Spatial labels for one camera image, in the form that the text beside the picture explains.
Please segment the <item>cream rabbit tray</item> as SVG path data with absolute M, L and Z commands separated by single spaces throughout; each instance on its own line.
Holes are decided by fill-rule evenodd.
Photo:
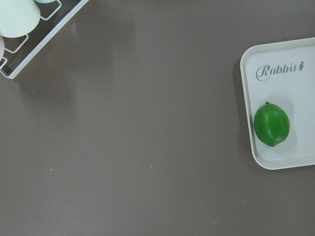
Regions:
M 240 72 L 254 160 L 278 170 L 315 163 L 315 39 L 256 45 L 240 60 Z M 282 108 L 290 122 L 288 137 L 275 147 L 258 139 L 256 111 L 266 102 Z

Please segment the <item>green lime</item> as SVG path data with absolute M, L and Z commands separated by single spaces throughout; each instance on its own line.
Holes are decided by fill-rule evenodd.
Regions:
M 256 111 L 253 127 L 258 139 L 269 147 L 275 147 L 285 141 L 290 132 L 286 112 L 268 101 Z

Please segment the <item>white cup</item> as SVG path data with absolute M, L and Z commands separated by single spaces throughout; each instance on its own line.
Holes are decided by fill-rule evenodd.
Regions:
M 33 0 L 0 1 L 0 35 L 21 37 L 36 28 L 40 10 Z

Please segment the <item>light blue cup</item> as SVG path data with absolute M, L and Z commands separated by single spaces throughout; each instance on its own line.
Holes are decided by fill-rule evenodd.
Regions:
M 52 3 L 58 0 L 34 0 L 34 1 L 41 4 L 48 4 L 48 3 Z

